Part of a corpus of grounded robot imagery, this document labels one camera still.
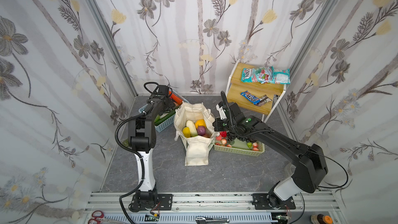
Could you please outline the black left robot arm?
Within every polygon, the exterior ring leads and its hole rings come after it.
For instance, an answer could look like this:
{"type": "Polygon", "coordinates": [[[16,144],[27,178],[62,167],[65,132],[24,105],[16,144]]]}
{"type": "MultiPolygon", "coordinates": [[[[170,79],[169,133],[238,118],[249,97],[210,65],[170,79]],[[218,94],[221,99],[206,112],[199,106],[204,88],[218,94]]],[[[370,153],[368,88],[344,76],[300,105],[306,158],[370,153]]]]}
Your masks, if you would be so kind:
{"type": "Polygon", "coordinates": [[[159,202],[152,163],[152,150],[157,141],[154,122],[157,116],[175,107],[171,98],[173,89],[170,86],[147,82],[144,83],[144,88],[150,93],[144,110],[138,115],[122,120],[115,130],[118,146],[133,153],[137,159],[138,185],[119,197],[121,209],[130,224],[134,221],[126,211],[124,198],[133,195],[134,203],[138,208],[144,209],[152,208],[159,202]]]}

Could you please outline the cream canvas grocery bag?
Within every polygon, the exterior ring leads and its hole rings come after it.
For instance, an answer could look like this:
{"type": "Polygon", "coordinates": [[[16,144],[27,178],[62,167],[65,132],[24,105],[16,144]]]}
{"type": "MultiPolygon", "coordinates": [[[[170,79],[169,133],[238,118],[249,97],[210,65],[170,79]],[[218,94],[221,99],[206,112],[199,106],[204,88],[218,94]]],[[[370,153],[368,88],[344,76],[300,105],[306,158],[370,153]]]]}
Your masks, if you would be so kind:
{"type": "Polygon", "coordinates": [[[183,102],[176,110],[174,118],[174,127],[176,130],[175,140],[181,139],[186,150],[185,166],[206,166],[208,165],[209,152],[215,144],[219,133],[213,127],[215,117],[210,109],[204,104],[190,104],[183,102]],[[197,131],[195,125],[197,121],[203,121],[205,124],[204,135],[191,135],[189,138],[183,132],[187,123],[197,131]]]}

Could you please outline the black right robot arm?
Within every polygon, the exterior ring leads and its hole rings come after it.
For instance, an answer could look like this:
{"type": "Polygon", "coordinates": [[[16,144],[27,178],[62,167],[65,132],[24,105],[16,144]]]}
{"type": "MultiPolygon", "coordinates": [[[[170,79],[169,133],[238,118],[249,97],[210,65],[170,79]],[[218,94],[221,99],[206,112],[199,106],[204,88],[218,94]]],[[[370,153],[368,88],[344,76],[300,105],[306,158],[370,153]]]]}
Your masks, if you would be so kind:
{"type": "Polygon", "coordinates": [[[285,157],[295,170],[293,174],[276,183],[271,190],[253,200],[259,209],[280,209],[292,201],[292,197],[306,192],[312,194],[321,188],[328,173],[329,157],[316,144],[308,146],[297,142],[270,128],[255,116],[246,117],[234,102],[228,102],[224,91],[217,105],[219,117],[213,127],[215,131],[226,131],[240,140],[257,141],[285,157]]]}

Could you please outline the purple onion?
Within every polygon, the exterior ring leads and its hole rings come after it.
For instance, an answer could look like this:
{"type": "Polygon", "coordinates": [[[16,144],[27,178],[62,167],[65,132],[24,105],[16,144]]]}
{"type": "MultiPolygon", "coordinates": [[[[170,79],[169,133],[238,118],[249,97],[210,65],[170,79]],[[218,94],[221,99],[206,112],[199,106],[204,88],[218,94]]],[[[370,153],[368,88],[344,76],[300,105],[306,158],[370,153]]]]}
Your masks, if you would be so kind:
{"type": "Polygon", "coordinates": [[[205,126],[199,125],[198,128],[197,128],[197,133],[200,136],[205,136],[206,135],[206,130],[207,129],[206,129],[205,126]]]}

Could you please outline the yellow orange citrus fruit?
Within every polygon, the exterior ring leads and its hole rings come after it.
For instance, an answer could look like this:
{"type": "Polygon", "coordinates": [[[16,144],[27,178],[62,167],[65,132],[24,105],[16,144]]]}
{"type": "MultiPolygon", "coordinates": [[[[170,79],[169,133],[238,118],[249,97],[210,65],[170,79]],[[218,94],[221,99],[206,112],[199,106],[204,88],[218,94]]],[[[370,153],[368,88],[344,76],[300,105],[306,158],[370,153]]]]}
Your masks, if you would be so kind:
{"type": "Polygon", "coordinates": [[[203,129],[203,128],[206,129],[207,128],[207,125],[206,125],[204,119],[200,119],[200,120],[197,120],[195,122],[195,128],[198,129],[199,127],[201,127],[201,129],[203,129]]]}

